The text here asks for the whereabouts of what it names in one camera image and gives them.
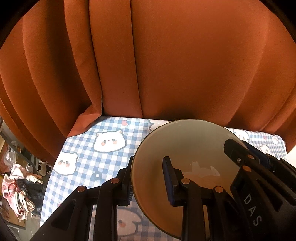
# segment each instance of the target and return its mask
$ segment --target copper screw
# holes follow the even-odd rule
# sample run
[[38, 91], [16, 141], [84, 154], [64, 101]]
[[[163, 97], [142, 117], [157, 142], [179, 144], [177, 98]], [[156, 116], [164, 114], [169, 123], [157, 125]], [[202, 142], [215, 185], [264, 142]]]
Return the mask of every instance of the copper screw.
[[224, 191], [223, 187], [217, 186], [215, 187], [215, 191], [218, 193], [222, 193]]
[[248, 158], [254, 159], [254, 157], [250, 154], [248, 154]]
[[119, 178], [117, 178], [117, 177], [112, 178], [111, 183], [113, 183], [113, 184], [119, 183]]
[[250, 172], [250, 171], [251, 171], [251, 168], [249, 168], [248, 166], [243, 166], [243, 169], [244, 169], [246, 172]]
[[84, 192], [84, 191], [85, 191], [85, 186], [79, 186], [79, 187], [77, 188], [77, 191], [78, 191], [78, 192]]
[[189, 184], [189, 183], [190, 183], [190, 180], [189, 180], [188, 178], [182, 178], [182, 179], [181, 179], [181, 182], [182, 182], [183, 184]]

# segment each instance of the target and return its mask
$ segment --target curtain fold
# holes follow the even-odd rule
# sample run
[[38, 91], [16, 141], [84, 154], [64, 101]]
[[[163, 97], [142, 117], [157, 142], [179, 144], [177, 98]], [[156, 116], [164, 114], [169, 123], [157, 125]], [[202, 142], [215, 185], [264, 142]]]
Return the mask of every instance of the curtain fold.
[[259, 0], [40, 0], [0, 49], [0, 115], [54, 164], [102, 114], [296, 144], [296, 44]]

